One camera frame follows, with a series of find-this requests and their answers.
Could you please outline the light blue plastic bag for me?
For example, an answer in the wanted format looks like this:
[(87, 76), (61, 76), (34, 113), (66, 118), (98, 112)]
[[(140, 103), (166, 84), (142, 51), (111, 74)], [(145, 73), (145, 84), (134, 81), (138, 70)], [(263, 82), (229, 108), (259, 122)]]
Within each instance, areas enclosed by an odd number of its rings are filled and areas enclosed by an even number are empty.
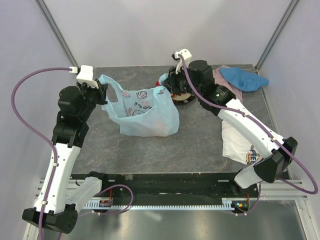
[(171, 93), (163, 86), (141, 90), (124, 90), (109, 76), (101, 75), (102, 84), (113, 88), (116, 102), (105, 98), (101, 109), (119, 125), (121, 134), (135, 137), (167, 137), (178, 132), (179, 112)]

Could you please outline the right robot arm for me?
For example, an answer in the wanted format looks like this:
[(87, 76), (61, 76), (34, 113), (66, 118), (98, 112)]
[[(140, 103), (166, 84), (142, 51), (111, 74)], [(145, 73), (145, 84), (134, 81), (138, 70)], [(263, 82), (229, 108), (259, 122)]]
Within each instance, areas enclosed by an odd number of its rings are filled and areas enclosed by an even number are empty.
[(199, 93), (198, 102), (204, 109), (229, 123), (259, 152), (262, 159), (240, 170), (229, 184), (233, 196), (242, 196), (259, 182), (272, 184), (292, 162), (298, 142), (273, 132), (247, 111), (231, 90), (215, 82), (205, 60), (192, 61), (179, 71), (173, 66), (158, 82), (174, 95)]

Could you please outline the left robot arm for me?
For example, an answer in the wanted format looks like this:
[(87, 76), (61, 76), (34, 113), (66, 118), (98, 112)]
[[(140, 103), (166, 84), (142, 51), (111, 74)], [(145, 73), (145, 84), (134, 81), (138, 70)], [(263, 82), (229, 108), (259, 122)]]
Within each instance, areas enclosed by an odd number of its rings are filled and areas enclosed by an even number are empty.
[(107, 89), (106, 83), (97, 83), (95, 87), (77, 83), (60, 91), (49, 167), (33, 207), (23, 211), (24, 221), (39, 229), (69, 234), (85, 204), (95, 195), (104, 197), (109, 193), (107, 175), (92, 171), (67, 194), (74, 163), (89, 130), (87, 121), (97, 105), (107, 104)]

